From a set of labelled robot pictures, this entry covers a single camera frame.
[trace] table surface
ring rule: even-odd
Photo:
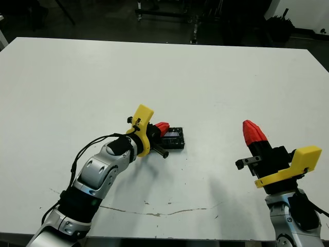
[[[0,232],[34,234],[77,152],[124,133],[140,103],[152,123],[184,128],[185,149],[131,163],[90,236],[274,240],[265,191],[234,164],[251,156],[245,119],[274,147],[324,150],[299,185],[329,209],[329,74],[307,50],[17,38],[0,52],[0,78]]]

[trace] wire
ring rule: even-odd
[[[138,130],[137,126],[133,127],[135,130],[129,134],[135,134],[135,132]],[[84,152],[92,145],[100,143],[102,141],[104,141],[105,139],[109,138],[109,137],[121,137],[121,136],[127,136],[128,134],[117,134],[114,133],[112,135],[104,135],[101,137],[98,137],[94,140],[92,140],[90,143],[88,143],[86,146],[84,146],[77,154],[76,158],[74,159],[73,163],[72,163],[72,167],[71,167],[71,178],[70,178],[70,182],[68,184],[68,187],[66,190],[70,189],[72,187],[72,184],[74,182],[74,179],[76,177],[76,172],[77,172],[77,163],[79,158],[84,154]],[[47,212],[43,215],[42,219],[41,219],[41,224],[43,224],[45,222],[45,219],[47,217],[47,215],[58,205],[60,205],[60,201],[61,199],[59,199],[59,201],[57,203],[55,203],[50,209],[47,210]]]
[[[47,212],[42,216],[41,224],[43,224],[45,222],[45,219],[46,219],[47,215],[50,213],[50,211],[52,211],[58,205],[59,205],[59,201],[57,203],[55,203],[50,209],[47,210]]]
[[[296,194],[298,195],[298,196],[300,196],[301,198],[303,198],[316,212],[318,212],[319,214],[324,214],[324,215],[326,215],[328,218],[329,218],[329,214],[326,212],[326,211],[324,211],[324,210],[322,210],[322,209],[320,209],[317,205],[315,205],[313,202],[311,202],[307,197],[306,197],[306,195],[303,195],[300,191],[299,191],[299,189],[296,189]]]

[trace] white wall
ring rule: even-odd
[[[288,8],[287,18],[297,28],[311,29],[315,32],[322,28],[329,34],[329,1],[328,0],[273,0],[276,6],[273,16],[282,16]]]

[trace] yellow gripper bracket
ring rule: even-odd
[[[316,146],[297,149],[289,168],[256,180],[255,184],[257,188],[262,188],[265,185],[313,171],[318,162],[321,151],[322,150]]]
[[[148,123],[151,120],[151,117],[153,116],[153,113],[153,110],[140,104],[137,111],[135,112],[135,115],[133,116],[132,128],[127,131],[128,134],[135,131],[136,127],[139,129],[135,132],[135,134],[141,139],[143,143],[143,152],[138,155],[139,157],[146,156],[150,151],[150,141],[146,136],[146,129],[148,127]]]

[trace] scratch mark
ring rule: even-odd
[[[195,210],[207,210],[207,208],[184,209],[184,210],[173,212],[173,213],[167,214],[167,215],[174,215],[174,214],[177,214],[177,213],[188,212],[188,211],[195,211]]]
[[[57,193],[57,194],[59,194],[60,195],[60,193],[59,192],[57,192],[56,190],[53,190],[52,188],[49,188],[52,192],[55,192],[55,193]]]
[[[147,213],[147,214],[142,214],[142,215],[152,215],[152,216],[155,216],[155,217],[160,217],[162,214],[153,214],[153,213]]]
[[[165,217],[167,216],[170,216],[170,215],[174,215],[174,214],[178,214],[178,213],[184,213],[184,212],[189,212],[189,211],[196,211],[196,210],[208,210],[208,209],[213,209],[215,207],[217,207],[218,205],[222,204],[223,202],[219,202],[217,203],[215,206],[213,207],[209,207],[209,208],[205,208],[205,207],[202,207],[202,208],[193,208],[193,209],[184,209],[184,210],[180,210],[180,211],[176,211],[176,212],[173,212],[173,213],[170,213],[170,214],[161,214],[161,213],[156,213],[156,214],[153,214],[153,213],[138,213],[138,212],[130,212],[130,211],[125,211],[125,210],[121,210],[121,209],[117,209],[117,208],[113,208],[113,207],[106,207],[106,206],[100,206],[100,207],[103,207],[103,208],[107,208],[107,209],[111,209],[111,210],[115,210],[115,211],[119,211],[119,212],[123,212],[123,213],[129,213],[129,214],[136,214],[136,215],[149,215],[149,216],[154,216],[154,217],[160,217],[161,215],[164,215]]]

